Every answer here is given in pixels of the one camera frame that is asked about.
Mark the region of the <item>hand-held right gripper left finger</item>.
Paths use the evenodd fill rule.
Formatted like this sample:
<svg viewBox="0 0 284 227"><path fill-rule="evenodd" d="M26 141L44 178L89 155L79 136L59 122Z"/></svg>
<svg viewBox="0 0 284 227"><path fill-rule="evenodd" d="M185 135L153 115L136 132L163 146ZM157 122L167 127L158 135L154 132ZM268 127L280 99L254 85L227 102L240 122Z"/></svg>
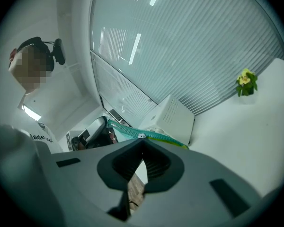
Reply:
<svg viewBox="0 0 284 227"><path fill-rule="evenodd" d="M122 191L110 189L97 172L98 161L121 149L125 142L83 151L51 154L36 143L44 176L62 211L66 227L129 227L130 223L108 214L117 207Z"/></svg>

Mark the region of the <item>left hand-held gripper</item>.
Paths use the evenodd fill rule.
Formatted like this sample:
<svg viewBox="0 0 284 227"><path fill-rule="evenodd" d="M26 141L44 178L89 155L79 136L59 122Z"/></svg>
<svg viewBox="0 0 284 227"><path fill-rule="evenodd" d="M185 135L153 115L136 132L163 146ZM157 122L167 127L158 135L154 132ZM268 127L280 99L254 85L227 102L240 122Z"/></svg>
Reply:
<svg viewBox="0 0 284 227"><path fill-rule="evenodd" d="M77 151L80 143L85 148L89 148L104 128L106 128L106 124L107 118L101 116L82 131L68 131L66 134L66 141L69 151Z"/></svg>

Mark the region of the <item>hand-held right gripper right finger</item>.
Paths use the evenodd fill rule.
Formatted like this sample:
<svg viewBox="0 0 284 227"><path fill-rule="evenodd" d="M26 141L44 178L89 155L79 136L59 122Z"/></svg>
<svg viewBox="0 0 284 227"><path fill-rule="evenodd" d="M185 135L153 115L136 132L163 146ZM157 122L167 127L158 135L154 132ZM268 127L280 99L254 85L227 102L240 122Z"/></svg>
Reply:
<svg viewBox="0 0 284 227"><path fill-rule="evenodd" d="M138 227L246 227L272 202L215 159L144 140L148 183L130 218Z"/></svg>

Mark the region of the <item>person's left hand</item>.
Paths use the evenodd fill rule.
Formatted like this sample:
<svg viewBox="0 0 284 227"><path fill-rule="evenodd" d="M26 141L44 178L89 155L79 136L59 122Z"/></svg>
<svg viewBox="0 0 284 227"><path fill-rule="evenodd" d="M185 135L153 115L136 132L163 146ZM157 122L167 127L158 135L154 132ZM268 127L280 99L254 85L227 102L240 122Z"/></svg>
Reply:
<svg viewBox="0 0 284 227"><path fill-rule="evenodd" d="M78 150L99 148L111 144L116 144L117 142L118 140L113 128L104 127L103 129L97 130L90 141L79 140Z"/></svg>

